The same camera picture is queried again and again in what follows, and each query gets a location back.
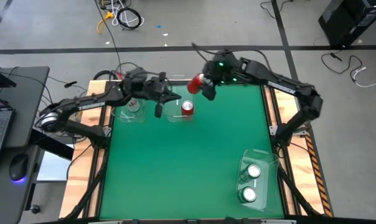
black desk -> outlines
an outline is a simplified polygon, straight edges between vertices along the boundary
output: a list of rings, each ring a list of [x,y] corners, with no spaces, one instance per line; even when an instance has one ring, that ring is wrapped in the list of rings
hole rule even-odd
[[[10,73],[11,70],[12,68],[2,68],[0,72]],[[16,68],[12,74],[23,75],[45,83],[49,68]],[[0,98],[8,101],[9,105],[16,110],[16,116],[6,139],[6,147],[0,152],[0,224],[19,222],[22,211],[29,209],[41,149],[69,160],[73,156],[73,149],[70,147],[32,129],[44,90],[43,84],[14,75],[10,75],[9,78],[17,83],[17,86],[4,88],[0,93]],[[29,145],[32,142],[35,142],[37,146]],[[9,164],[16,154],[25,151],[29,156],[28,173],[23,182],[15,183],[9,178]]]

clear plastic container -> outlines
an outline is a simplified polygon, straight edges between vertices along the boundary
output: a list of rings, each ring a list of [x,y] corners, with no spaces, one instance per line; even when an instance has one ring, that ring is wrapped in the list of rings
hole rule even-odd
[[[248,178],[247,168],[255,165],[260,168],[257,178]],[[240,161],[239,175],[237,180],[237,200],[248,208],[270,212],[277,206],[273,198],[278,193],[276,170],[279,166],[278,158],[265,151],[257,149],[245,150]],[[255,191],[255,200],[247,202],[242,200],[242,192],[250,187]]]
[[[174,100],[171,102],[166,103],[163,106],[163,115],[167,116],[167,119],[170,122],[184,122],[184,121],[192,121],[194,119],[194,115],[196,112],[196,106],[194,101],[194,96],[190,94],[186,87],[182,86],[182,88],[173,88],[173,92],[177,93],[181,96],[180,100]],[[182,104],[185,101],[190,101],[193,107],[193,114],[192,115],[185,115],[182,112]]]
[[[113,108],[111,113],[124,123],[143,123],[146,119],[146,101],[132,98],[127,105]]]

white cable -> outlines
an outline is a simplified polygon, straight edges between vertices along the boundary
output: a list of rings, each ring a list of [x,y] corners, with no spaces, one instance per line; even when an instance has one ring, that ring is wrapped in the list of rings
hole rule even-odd
[[[123,3],[121,2],[121,0],[119,0],[119,3],[120,3],[121,8],[124,9],[125,5],[123,5]],[[113,6],[113,1],[111,1],[112,14],[113,14],[113,19],[112,19],[112,25],[113,26],[119,25],[117,16],[118,16],[118,12],[120,10],[120,8],[119,8],[120,6],[114,7]],[[135,18],[135,19],[133,19],[131,21],[128,21],[127,20],[127,13],[126,13],[126,11],[122,12],[122,14],[123,15],[122,15],[122,18],[120,18],[120,21],[126,23],[127,26],[130,26],[130,24],[129,24],[130,22],[134,22],[134,21],[138,20],[138,18]],[[141,20],[142,20],[142,22],[141,22],[141,24],[139,26],[142,26],[144,24],[144,21],[145,21],[144,17],[141,16]]]
[[[371,85],[366,85],[366,86],[363,86],[363,85],[359,85],[358,83],[357,83],[357,80],[355,79],[355,77],[360,73],[360,72],[362,72],[362,71],[364,71],[364,70],[366,70],[367,69],[367,67],[363,67],[363,68],[361,68],[360,70],[356,70],[355,71],[355,74],[353,75],[353,79],[354,79],[354,82],[355,82],[355,84],[357,84],[357,86],[359,86],[359,87],[362,87],[362,88],[368,88],[368,87],[372,87],[372,86],[375,86],[376,85],[376,83],[374,83],[374,84],[371,84]]]

computer mouse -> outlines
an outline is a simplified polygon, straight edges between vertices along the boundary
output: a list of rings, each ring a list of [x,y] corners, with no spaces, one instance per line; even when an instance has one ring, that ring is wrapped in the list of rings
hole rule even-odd
[[[29,157],[26,154],[18,154],[12,159],[9,165],[9,176],[11,180],[18,181],[25,177],[28,159]]]

can lid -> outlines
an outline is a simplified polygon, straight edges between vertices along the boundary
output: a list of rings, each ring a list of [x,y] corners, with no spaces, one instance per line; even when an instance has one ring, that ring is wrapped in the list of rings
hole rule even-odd
[[[185,100],[185,101],[182,103],[181,107],[182,107],[182,109],[188,111],[188,110],[192,110],[192,109],[193,109],[194,104],[193,104],[191,101],[189,101],[189,100]]]
[[[256,192],[253,188],[247,187],[243,190],[243,198],[247,202],[254,202],[256,200]]]
[[[249,165],[248,166],[248,173],[251,177],[253,178],[257,178],[260,176],[260,167],[258,167],[258,165]]]

